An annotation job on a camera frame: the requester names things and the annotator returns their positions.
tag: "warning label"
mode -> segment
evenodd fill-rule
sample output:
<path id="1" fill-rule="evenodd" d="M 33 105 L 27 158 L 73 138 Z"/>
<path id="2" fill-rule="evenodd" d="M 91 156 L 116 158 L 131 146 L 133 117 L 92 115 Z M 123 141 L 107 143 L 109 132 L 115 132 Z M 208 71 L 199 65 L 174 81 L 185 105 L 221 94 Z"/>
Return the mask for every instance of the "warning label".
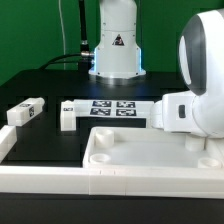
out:
<path id="1" fill-rule="evenodd" d="M 118 34 L 117 38 L 113 42 L 113 45 L 115 45 L 115 46 L 124 46 L 124 41 L 122 40 L 120 34 Z"/>

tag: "white block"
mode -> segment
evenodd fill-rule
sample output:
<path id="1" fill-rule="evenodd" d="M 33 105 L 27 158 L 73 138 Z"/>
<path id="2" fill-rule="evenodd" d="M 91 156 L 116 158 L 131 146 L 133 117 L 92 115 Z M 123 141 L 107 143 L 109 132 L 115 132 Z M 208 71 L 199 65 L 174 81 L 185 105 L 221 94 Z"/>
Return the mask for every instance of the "white block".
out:
<path id="1" fill-rule="evenodd" d="M 6 157 L 16 141 L 16 127 L 5 125 L 0 130 L 0 162 Z"/>
<path id="2" fill-rule="evenodd" d="M 205 138 L 188 134 L 186 135 L 185 147 L 192 152 L 198 152 L 205 149 Z"/>
<path id="3" fill-rule="evenodd" d="M 29 98 L 7 111 L 8 125 L 23 126 L 43 111 L 43 98 Z"/>
<path id="4" fill-rule="evenodd" d="M 95 143 L 99 148 L 111 148 L 114 145 L 114 131 L 110 129 L 97 130 Z"/>
<path id="5" fill-rule="evenodd" d="M 189 132 L 207 136 L 195 122 L 193 103 L 195 94 L 191 91 L 166 94 L 162 99 L 163 128 L 167 132 Z"/>
<path id="6" fill-rule="evenodd" d="M 89 171 L 82 168 L 0 166 L 0 192 L 89 194 Z"/>
<path id="7" fill-rule="evenodd" d="M 115 169 L 91 169 L 90 195 L 125 195 L 125 172 Z"/>
<path id="8" fill-rule="evenodd" d="M 61 131 L 76 130 L 76 113 L 74 102 L 65 101 L 61 103 L 60 122 L 61 122 Z"/>
<path id="9" fill-rule="evenodd" d="M 150 117 L 153 128 L 163 128 L 163 107 L 161 100 L 151 107 Z"/>
<path id="10" fill-rule="evenodd" d="M 129 169 L 126 195 L 224 198 L 221 169 Z"/>

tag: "white platform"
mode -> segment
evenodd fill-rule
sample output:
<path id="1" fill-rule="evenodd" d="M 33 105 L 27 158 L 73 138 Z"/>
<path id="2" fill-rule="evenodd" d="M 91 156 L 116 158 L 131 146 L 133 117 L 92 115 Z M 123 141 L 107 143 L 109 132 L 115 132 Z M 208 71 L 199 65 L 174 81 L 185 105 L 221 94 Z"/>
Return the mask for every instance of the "white platform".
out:
<path id="1" fill-rule="evenodd" d="M 205 150 L 188 151 L 185 137 L 96 127 L 84 168 L 0 166 L 0 192 L 224 198 L 224 139 L 207 139 Z"/>

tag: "white robot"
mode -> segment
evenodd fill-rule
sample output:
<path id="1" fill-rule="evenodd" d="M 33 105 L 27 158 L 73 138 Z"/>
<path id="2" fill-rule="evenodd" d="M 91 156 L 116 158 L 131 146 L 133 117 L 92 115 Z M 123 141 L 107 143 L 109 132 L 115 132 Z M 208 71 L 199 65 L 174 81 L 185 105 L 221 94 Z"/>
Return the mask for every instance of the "white robot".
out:
<path id="1" fill-rule="evenodd" d="M 90 80 L 126 84 L 142 79 L 141 49 L 136 44 L 134 0 L 100 0 L 101 41 L 95 48 Z"/>
<path id="2" fill-rule="evenodd" d="M 224 10 L 200 13 L 183 30 L 179 62 L 188 92 L 167 94 L 151 124 L 168 132 L 224 137 Z"/>

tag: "black table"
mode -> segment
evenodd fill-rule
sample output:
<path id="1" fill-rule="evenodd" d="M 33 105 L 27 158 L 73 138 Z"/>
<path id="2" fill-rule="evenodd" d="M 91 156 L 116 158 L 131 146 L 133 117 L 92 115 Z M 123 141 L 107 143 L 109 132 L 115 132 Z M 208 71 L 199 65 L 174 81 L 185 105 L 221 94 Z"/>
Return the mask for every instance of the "black table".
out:
<path id="1" fill-rule="evenodd" d="M 23 127 L 1 165 L 81 167 L 92 127 L 145 127 L 144 119 L 78 118 L 77 131 L 60 131 L 65 100 L 157 101 L 185 91 L 180 75 L 150 73 L 130 86 L 89 82 L 76 71 L 26 70 L 0 88 L 0 125 L 6 111 L 30 97 L 45 99 L 44 112 Z M 224 201 L 207 199 L 0 193 L 0 223 L 224 223 Z"/>

